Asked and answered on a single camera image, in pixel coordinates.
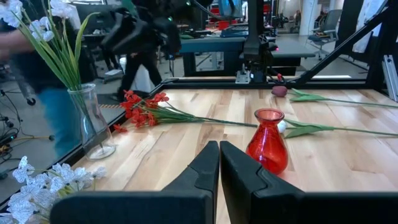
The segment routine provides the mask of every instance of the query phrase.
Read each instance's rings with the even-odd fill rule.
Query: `chair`
[[[329,11],[324,23],[320,24],[318,29],[313,30],[314,34],[308,37],[315,45],[320,46],[320,50],[314,52],[318,54],[319,60],[322,60],[322,47],[338,40],[336,26],[342,11],[341,9]]]

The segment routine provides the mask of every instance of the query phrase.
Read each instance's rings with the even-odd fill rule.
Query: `workbench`
[[[202,39],[182,40],[180,54],[183,56],[184,75],[186,77],[235,76],[242,68],[244,37],[206,37]],[[301,58],[315,57],[315,54],[293,40],[276,39],[278,50],[273,51],[272,66],[283,75],[295,75]],[[198,72],[195,52],[223,52],[224,70]]]
[[[394,104],[374,90],[304,90],[325,97]],[[254,112],[277,108],[285,117],[307,123],[398,132],[398,111],[332,102],[291,103],[270,90],[165,89],[174,107],[197,116],[258,124]],[[222,124],[161,124],[114,133],[118,144],[110,157],[92,162],[80,159],[74,167],[95,170],[105,166],[107,176],[98,190],[161,190],[183,171],[208,141],[226,140],[245,150],[255,128]],[[289,164],[279,175],[306,192],[398,190],[398,139],[346,131],[325,131],[286,139]],[[221,183],[217,218],[229,223]]]

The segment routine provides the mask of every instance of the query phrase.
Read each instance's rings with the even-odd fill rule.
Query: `red vase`
[[[277,125],[285,115],[275,109],[259,109],[254,115],[260,125],[246,148],[246,154],[273,174],[280,174],[287,167],[288,154]]]

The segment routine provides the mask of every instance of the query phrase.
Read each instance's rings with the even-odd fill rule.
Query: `wooden tabletop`
[[[395,102],[373,90],[306,90],[341,100]],[[398,132],[398,110],[343,103],[290,103],[270,90],[165,90],[170,103],[197,116],[257,124],[254,111],[278,108],[288,119],[339,127]],[[161,190],[183,171],[210,140],[227,140],[245,150],[255,128],[221,124],[165,124],[114,133],[116,152],[97,162],[82,159],[75,167],[105,166],[101,190]],[[372,134],[328,131],[288,139],[289,165],[281,178],[304,191],[396,191],[398,139]],[[221,183],[217,223],[229,223]]]

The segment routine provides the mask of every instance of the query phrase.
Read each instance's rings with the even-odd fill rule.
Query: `glass vase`
[[[81,144],[89,160],[110,156],[116,150],[111,131],[98,106],[95,84],[82,84],[81,90],[68,90],[80,115]]]
[[[277,127],[285,114],[275,109],[259,109],[254,115],[260,125],[246,148],[246,154],[271,173],[280,174],[286,169],[289,160]]]

